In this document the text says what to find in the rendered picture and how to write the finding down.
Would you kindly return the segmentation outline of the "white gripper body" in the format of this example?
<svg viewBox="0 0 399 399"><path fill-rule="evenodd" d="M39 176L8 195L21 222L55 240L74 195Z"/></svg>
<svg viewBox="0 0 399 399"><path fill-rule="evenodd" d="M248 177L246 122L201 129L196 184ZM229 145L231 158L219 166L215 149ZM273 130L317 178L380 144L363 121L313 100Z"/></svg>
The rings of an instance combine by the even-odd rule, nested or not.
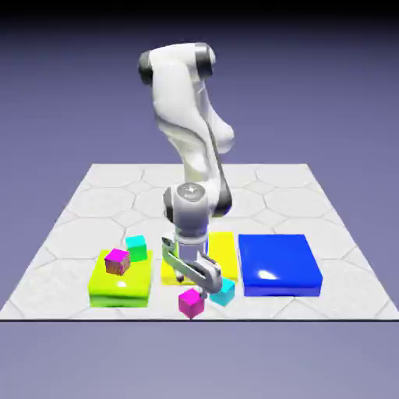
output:
<svg viewBox="0 0 399 399"><path fill-rule="evenodd" d="M218 293L222 286L221 268L216 261L198 250L198 245L188 245L162 238L163 259L174 269L195 285L203 288L207 294Z"/></svg>

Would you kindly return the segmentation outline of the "small magenta cube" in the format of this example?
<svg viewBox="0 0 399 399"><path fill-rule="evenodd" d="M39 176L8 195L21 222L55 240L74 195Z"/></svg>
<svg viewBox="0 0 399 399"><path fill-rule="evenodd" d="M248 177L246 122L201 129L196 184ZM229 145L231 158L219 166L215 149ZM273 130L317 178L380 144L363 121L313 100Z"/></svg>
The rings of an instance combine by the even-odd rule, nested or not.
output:
<svg viewBox="0 0 399 399"><path fill-rule="evenodd" d="M183 292L178 297L178 309L189 319L192 319L202 313L204 307L204 299L194 288Z"/></svg>
<svg viewBox="0 0 399 399"><path fill-rule="evenodd" d="M129 251L112 249L104 258L105 268L109 274L122 276L130 268Z"/></svg>

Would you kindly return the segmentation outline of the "small cyan cube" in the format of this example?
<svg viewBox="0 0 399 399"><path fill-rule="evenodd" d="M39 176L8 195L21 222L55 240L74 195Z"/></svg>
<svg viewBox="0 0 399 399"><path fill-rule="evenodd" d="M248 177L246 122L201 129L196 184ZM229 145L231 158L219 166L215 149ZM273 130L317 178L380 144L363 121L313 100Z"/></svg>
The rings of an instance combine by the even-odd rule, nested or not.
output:
<svg viewBox="0 0 399 399"><path fill-rule="evenodd" d="M143 235L126 237L125 244L131 262L139 262L147 259L147 243Z"/></svg>
<svg viewBox="0 0 399 399"><path fill-rule="evenodd" d="M218 305L226 306L235 297L235 282L225 277L218 293L210 294L210 300Z"/></svg>

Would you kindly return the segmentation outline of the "large yellow box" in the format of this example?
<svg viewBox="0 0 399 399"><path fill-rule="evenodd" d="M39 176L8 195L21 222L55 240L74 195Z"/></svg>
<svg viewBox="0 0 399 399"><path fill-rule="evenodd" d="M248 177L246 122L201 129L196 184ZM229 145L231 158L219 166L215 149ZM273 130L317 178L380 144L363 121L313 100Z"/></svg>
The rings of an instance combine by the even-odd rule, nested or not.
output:
<svg viewBox="0 0 399 399"><path fill-rule="evenodd" d="M211 232L208 244L208 256L221 267L223 277L238 281L238 258L235 237L232 231ZM163 285L190 286L195 283L187 277L182 283L176 280L173 268L165 261L161 262L161 283Z"/></svg>

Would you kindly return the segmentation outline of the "large lime green box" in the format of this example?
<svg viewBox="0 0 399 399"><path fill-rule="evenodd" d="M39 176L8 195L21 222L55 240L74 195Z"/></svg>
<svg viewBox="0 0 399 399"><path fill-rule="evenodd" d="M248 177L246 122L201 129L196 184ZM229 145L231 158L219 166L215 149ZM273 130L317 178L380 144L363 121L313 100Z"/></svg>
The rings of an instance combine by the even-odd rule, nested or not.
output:
<svg viewBox="0 0 399 399"><path fill-rule="evenodd" d="M106 271L104 258L110 249L102 249L87 285L90 306L145 308L148 305L152 281L153 252L147 251L147 259L131 262L122 275Z"/></svg>

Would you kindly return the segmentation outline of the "large blue box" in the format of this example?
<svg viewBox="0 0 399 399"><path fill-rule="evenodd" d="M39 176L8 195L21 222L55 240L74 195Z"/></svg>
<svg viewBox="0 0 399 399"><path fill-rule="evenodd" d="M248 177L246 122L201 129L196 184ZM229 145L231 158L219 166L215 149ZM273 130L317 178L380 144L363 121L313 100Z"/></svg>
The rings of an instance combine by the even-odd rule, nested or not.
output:
<svg viewBox="0 0 399 399"><path fill-rule="evenodd" d="M323 276L304 235L238 236L245 297L317 297Z"/></svg>

